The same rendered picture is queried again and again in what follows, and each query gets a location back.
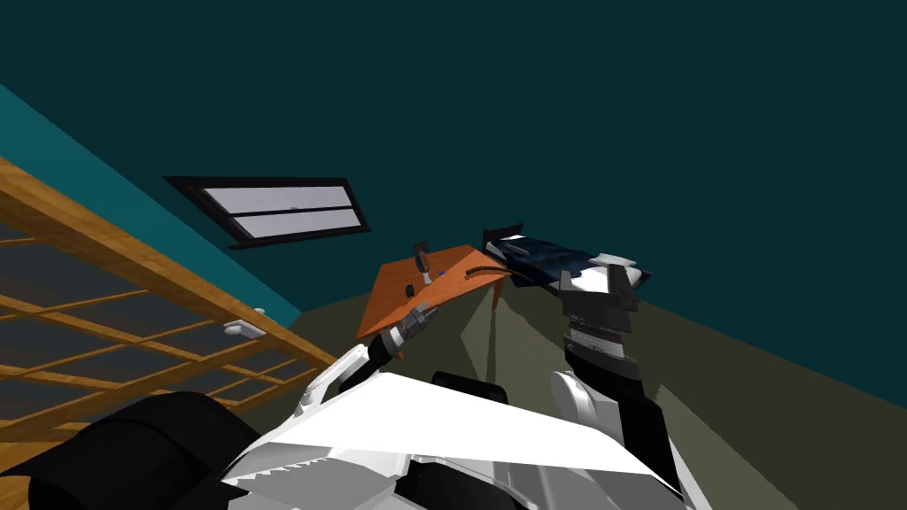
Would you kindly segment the black framed window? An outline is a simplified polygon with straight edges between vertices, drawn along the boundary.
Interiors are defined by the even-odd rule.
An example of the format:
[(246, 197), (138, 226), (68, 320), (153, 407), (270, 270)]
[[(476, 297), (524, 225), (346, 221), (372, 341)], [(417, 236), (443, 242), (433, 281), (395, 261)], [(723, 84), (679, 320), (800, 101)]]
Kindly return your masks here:
[(232, 250), (371, 230), (346, 178), (167, 176), (229, 233)]

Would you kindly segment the dark blue bed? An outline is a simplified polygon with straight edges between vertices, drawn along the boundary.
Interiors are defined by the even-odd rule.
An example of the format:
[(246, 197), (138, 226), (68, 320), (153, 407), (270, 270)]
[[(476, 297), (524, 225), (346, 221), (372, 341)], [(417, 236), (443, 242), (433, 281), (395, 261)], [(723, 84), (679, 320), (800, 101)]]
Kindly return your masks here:
[[(553, 294), (559, 291), (562, 270), (570, 271), (576, 277), (582, 270), (590, 270), (590, 259), (597, 256), (526, 237), (522, 223), (484, 230), (481, 244), (485, 255), (513, 271), (511, 280), (516, 287), (542, 287)], [(652, 276), (649, 271), (641, 271), (640, 287)]]

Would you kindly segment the orange wooden table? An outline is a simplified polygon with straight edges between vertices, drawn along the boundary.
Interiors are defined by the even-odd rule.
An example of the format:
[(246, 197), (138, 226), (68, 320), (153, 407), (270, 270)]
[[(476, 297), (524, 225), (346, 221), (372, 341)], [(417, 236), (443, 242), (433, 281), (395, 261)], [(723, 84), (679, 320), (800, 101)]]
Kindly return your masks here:
[[(494, 296), (498, 298), (504, 280), (509, 277), (503, 273), (464, 276), (465, 270), (471, 267), (501, 267), (501, 264), (468, 245), (433, 252), (427, 257), (432, 280), (430, 285), (424, 284), (413, 259), (401, 259), (380, 266), (356, 333), (358, 339), (370, 338), (381, 329), (401, 321), (421, 303), (438, 307), (488, 286), (493, 287)], [(415, 295), (411, 298), (405, 293), (409, 284), (415, 287)]]

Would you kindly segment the wooden glass-pane door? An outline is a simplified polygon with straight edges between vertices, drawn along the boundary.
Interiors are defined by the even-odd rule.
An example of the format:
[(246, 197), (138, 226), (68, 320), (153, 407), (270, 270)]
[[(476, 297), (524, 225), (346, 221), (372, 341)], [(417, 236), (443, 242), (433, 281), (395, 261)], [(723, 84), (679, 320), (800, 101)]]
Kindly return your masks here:
[[(0, 158), (0, 471), (144, 398), (203, 393), (242, 412), (331, 360), (288, 305), (208, 282)], [(256, 321), (257, 339), (223, 324)], [(0, 510), (30, 510), (0, 478)]]

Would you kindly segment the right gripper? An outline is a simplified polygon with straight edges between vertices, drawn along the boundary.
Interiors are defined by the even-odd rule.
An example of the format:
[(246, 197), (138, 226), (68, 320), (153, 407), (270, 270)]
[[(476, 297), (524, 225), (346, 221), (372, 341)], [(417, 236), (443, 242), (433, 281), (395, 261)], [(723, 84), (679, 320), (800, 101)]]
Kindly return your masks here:
[(635, 261), (607, 253), (591, 258), (590, 263), (590, 270), (576, 277), (561, 271), (558, 288), (563, 314), (592, 327), (631, 333), (630, 314), (639, 308), (636, 290), (642, 271)]

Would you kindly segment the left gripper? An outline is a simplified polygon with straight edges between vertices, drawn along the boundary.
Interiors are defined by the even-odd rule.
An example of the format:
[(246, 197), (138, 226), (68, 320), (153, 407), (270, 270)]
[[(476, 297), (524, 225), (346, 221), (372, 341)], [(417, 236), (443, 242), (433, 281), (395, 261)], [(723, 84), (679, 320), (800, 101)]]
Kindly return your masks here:
[(395, 326), (395, 344), (402, 347), (414, 336), (425, 330), (438, 313), (438, 307), (429, 307), (428, 303), (411, 309), (411, 311)]

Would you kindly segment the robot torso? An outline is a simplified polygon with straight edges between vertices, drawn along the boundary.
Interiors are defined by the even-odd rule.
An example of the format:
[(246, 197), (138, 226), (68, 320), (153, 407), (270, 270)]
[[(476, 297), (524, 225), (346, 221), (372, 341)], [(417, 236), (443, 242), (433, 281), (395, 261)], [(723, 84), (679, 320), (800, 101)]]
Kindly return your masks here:
[(239, 510), (691, 510), (597, 429), (395, 374), (308, 407), (222, 479)]

